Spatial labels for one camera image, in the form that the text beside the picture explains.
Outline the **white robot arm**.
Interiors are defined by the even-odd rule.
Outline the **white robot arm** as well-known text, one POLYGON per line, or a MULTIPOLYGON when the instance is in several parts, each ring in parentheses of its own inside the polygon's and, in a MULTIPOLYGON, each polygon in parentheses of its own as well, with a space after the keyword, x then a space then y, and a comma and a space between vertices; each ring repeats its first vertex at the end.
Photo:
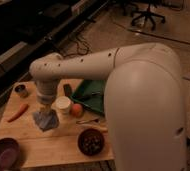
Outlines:
POLYGON ((40 104, 52 104, 61 79, 104 80, 104 113, 117 171, 187 171, 185 101, 179 57, 143 43, 29 68, 40 104))

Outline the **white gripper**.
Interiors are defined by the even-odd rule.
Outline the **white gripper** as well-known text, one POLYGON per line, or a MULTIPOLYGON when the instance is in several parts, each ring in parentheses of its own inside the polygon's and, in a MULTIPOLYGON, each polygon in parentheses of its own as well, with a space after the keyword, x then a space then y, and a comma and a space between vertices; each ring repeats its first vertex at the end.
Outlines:
POLYGON ((42 114, 49 114, 51 111, 51 104, 55 101, 57 96, 57 88, 59 81, 36 81, 37 100, 42 104, 39 112, 42 114))

